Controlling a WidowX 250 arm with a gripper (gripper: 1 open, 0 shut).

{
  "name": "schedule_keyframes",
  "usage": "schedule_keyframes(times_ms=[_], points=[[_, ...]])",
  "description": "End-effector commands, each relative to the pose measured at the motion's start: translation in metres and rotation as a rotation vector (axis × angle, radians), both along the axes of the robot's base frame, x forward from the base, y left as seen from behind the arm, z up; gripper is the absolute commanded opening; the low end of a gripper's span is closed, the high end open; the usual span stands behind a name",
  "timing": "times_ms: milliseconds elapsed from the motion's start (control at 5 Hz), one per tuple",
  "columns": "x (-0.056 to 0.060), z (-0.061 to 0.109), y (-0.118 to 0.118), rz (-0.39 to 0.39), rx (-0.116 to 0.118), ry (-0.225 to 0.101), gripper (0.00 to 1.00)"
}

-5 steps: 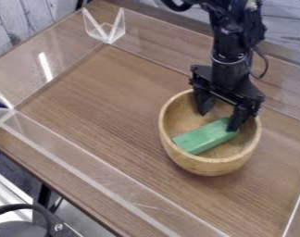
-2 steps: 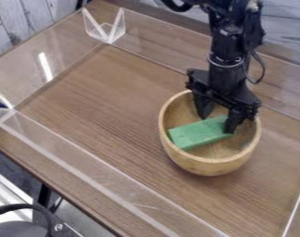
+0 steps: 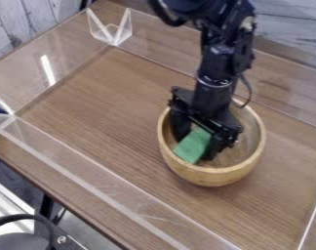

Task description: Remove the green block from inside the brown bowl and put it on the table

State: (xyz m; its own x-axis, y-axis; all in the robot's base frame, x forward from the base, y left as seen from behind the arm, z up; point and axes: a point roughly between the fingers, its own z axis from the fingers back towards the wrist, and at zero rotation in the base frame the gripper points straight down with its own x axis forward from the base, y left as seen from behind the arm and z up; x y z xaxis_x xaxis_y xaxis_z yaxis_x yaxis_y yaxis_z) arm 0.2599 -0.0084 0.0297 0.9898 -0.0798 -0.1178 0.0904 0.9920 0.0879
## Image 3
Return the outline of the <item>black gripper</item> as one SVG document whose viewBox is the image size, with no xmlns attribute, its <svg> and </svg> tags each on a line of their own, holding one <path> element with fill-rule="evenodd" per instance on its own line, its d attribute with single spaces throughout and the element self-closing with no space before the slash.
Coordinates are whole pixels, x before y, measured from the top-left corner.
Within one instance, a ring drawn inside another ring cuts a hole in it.
<svg viewBox="0 0 316 250">
<path fill-rule="evenodd" d="M 236 78 L 210 79 L 195 77 L 194 89 L 174 86 L 168 107 L 175 140 L 179 142 L 190 132 L 190 123 L 198 125 L 208 136 L 203 160 L 212 160 L 236 141 L 242 126 L 235 119 L 230 104 L 236 87 Z"/>
</svg>

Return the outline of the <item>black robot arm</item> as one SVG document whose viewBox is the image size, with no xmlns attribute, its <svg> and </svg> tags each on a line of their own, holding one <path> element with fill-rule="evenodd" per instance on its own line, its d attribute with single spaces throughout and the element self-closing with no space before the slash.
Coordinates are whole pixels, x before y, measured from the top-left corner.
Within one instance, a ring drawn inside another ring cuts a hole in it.
<svg viewBox="0 0 316 250">
<path fill-rule="evenodd" d="M 171 88 L 170 124 L 174 154 L 194 164 L 234 146 L 242 125 L 231 107 L 236 83 L 251 68 L 254 7 L 248 0 L 147 0 L 160 21 L 191 23 L 200 33 L 200 64 L 191 90 Z"/>
</svg>

